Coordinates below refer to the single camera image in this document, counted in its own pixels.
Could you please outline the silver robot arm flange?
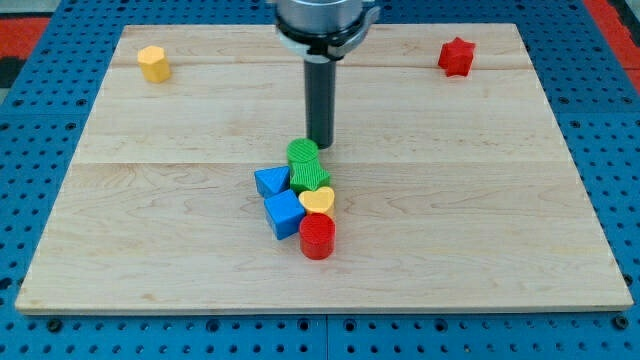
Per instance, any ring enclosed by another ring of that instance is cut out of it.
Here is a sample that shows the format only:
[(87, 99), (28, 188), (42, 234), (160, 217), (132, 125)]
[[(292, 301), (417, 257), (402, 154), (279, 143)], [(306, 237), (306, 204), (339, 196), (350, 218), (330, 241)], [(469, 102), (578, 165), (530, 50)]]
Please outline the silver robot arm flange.
[(362, 0), (275, 0), (281, 44), (304, 61), (342, 60), (365, 40), (381, 8)]

